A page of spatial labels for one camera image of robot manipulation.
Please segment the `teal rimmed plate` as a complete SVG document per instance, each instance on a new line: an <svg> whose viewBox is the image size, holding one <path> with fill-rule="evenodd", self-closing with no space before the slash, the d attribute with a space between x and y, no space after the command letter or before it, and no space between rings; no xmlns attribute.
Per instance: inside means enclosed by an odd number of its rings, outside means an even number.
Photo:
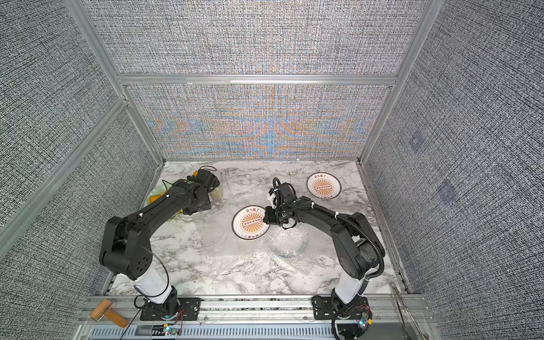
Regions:
<svg viewBox="0 0 544 340"><path fill-rule="evenodd" d="M309 236L299 235L276 235L270 240L272 252L282 258L293 258L303 254L308 247Z"/></svg>

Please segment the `orange sunburst dinner plate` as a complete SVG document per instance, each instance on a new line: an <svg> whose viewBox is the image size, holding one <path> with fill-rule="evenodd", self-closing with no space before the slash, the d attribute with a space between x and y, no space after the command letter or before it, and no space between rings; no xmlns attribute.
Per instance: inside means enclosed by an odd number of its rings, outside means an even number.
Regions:
<svg viewBox="0 0 544 340"><path fill-rule="evenodd" d="M317 172L307 178L307 189L314 197L330 200L341 193L342 187L341 182L334 175Z"/></svg>

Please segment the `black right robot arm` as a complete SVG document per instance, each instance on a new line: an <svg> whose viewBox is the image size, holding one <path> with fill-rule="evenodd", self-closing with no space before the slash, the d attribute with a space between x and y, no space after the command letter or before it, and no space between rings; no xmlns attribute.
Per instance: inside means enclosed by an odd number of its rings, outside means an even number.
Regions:
<svg viewBox="0 0 544 340"><path fill-rule="evenodd" d="M291 184L276 177L272 185L271 205L265 208L263 221L285 230L303 223L328 235L343 270L332 297L341 307L354 303L370 280L385 270L385 248L366 216L332 211L306 196L298 197Z"/></svg>

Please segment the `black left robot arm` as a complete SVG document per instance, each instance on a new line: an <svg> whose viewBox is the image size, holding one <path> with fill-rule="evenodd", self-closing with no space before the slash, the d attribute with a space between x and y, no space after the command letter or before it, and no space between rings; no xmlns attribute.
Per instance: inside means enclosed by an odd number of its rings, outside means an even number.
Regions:
<svg viewBox="0 0 544 340"><path fill-rule="evenodd" d="M150 239L179 212L192 215L211 209L210 194L219 186L220 181L212 171L199 169L194 175L174 182L141 210L124 218L110 218L103 233L100 265L130 279L136 291L150 303L163 305L173 286L152 267Z"/></svg>

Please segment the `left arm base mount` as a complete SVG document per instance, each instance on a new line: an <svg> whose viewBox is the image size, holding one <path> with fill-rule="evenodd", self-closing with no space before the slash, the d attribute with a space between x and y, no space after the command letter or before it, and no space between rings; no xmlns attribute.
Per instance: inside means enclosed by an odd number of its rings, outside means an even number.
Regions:
<svg viewBox="0 0 544 340"><path fill-rule="evenodd" d="M146 302L140 314L141 321L196 321L202 300L199 297L170 297L165 303Z"/></svg>

